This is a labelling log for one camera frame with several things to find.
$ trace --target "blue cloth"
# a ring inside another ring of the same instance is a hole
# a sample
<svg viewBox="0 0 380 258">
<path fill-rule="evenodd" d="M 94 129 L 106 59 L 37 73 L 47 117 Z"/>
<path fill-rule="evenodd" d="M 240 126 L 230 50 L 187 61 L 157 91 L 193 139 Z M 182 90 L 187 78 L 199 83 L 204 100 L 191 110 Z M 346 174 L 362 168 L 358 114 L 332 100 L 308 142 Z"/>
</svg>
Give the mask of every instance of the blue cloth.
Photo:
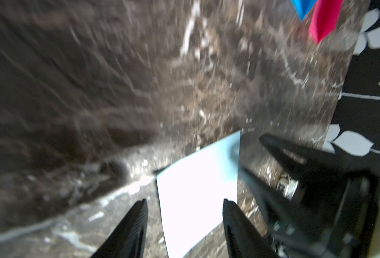
<svg viewBox="0 0 380 258">
<path fill-rule="evenodd" d="M 291 2 L 293 3 L 300 20 L 303 20 L 316 3 L 316 0 L 291 0 Z"/>
<path fill-rule="evenodd" d="M 157 176 L 170 258 L 182 258 L 223 220 L 223 199 L 237 201 L 240 131 L 172 164 Z"/>
</svg>

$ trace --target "red cloth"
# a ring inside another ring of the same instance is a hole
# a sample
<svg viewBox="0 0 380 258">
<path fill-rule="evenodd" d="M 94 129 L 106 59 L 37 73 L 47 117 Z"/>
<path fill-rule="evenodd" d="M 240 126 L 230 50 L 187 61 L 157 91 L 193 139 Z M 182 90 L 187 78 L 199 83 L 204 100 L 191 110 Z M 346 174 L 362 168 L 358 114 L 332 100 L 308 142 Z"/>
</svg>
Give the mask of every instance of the red cloth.
<svg viewBox="0 0 380 258">
<path fill-rule="evenodd" d="M 317 44 L 335 29 L 342 3 L 343 0 L 317 0 L 309 27 Z"/>
</svg>

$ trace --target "pink object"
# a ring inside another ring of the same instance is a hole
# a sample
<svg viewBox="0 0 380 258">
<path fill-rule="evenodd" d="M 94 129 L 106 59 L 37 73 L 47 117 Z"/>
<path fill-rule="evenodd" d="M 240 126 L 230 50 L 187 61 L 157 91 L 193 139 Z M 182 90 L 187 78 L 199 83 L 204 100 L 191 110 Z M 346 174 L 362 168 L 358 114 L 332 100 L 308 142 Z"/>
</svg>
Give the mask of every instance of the pink object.
<svg viewBox="0 0 380 258">
<path fill-rule="evenodd" d="M 317 0 L 309 27 L 317 44 L 335 29 L 342 3 L 343 0 Z"/>
</svg>

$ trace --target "white sheet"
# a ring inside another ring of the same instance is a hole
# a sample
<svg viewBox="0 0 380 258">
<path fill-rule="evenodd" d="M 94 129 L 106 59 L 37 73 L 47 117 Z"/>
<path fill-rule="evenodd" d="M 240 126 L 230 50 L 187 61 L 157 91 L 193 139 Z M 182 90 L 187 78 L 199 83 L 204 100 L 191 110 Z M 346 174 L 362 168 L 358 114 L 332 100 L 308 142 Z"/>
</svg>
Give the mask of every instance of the white sheet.
<svg viewBox="0 0 380 258">
<path fill-rule="evenodd" d="M 223 220 L 223 199 L 237 201 L 240 132 L 172 164 L 157 176 L 169 258 L 182 258 Z"/>
</svg>

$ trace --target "marble surface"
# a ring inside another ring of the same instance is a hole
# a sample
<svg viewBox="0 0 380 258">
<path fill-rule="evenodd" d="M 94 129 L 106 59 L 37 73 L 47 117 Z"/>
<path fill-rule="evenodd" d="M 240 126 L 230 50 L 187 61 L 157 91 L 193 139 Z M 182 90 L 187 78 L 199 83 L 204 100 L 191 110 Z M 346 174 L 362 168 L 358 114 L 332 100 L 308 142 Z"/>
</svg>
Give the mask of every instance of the marble surface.
<svg viewBox="0 0 380 258">
<path fill-rule="evenodd" d="M 166 257 L 154 171 L 237 130 L 274 186 L 258 137 L 323 142 L 368 4 L 315 45 L 288 0 L 0 0 L 0 256 L 89 257 L 147 198 Z M 226 256 L 220 226 L 187 254 Z"/>
</svg>

